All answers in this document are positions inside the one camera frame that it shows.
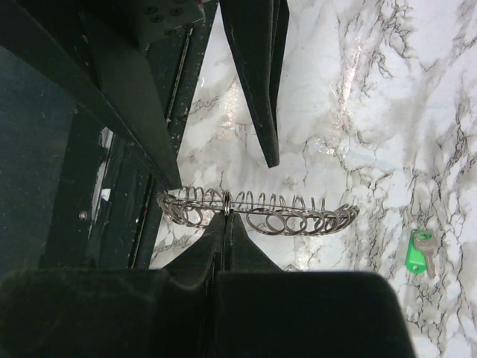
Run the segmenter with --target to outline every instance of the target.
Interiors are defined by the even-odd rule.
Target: green key tag
[[[413,274],[422,274],[426,269],[426,258],[424,254],[414,247],[414,235],[423,233],[417,238],[419,240],[430,239],[432,235],[426,230],[413,230],[409,239],[408,254],[405,257],[405,267]]]

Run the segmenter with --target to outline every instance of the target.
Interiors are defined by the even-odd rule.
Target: screw
[[[163,20],[164,20],[164,16],[162,15],[151,16],[151,22],[158,23],[158,22],[162,22]]]
[[[175,35],[176,33],[177,33],[177,31],[175,31],[173,28],[170,29],[170,30],[164,31],[164,35],[166,35],[166,36]]]
[[[152,15],[153,13],[156,13],[157,12],[157,7],[155,6],[147,6],[144,8],[143,12],[146,14],[146,15]]]
[[[182,10],[181,7],[175,7],[174,9],[171,9],[171,11],[169,11],[169,13],[172,16],[179,16],[179,15],[182,15],[184,13],[184,10]]]
[[[88,213],[86,211],[82,211],[80,213],[80,220],[86,220],[88,219]]]

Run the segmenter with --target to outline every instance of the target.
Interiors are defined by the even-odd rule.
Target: white marble countertop
[[[287,270],[381,274],[422,358],[477,357],[476,2],[288,0],[273,169],[219,11],[178,157],[184,185],[358,205],[337,234],[249,234]],[[424,227],[441,240],[434,280],[404,264]],[[151,268],[198,236],[162,220]]]

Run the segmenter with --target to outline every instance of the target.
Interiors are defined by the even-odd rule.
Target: coiled wire
[[[252,192],[240,192],[235,198],[229,191],[223,193],[204,190],[202,187],[185,186],[174,195],[161,193],[157,202],[164,214],[176,224],[205,228],[215,213],[230,210],[245,214],[247,223],[264,235],[321,236],[337,233],[349,226],[359,214],[357,206],[342,205],[336,210],[326,210],[325,201],[321,208],[307,207],[303,197],[295,195],[287,205],[282,195],[272,194],[267,200],[264,192],[254,200]]]

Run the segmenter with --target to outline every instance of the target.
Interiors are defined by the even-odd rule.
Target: key
[[[418,232],[413,235],[414,247],[421,251],[426,258],[427,275],[430,279],[435,277],[434,251],[439,246],[437,237],[430,232]]]

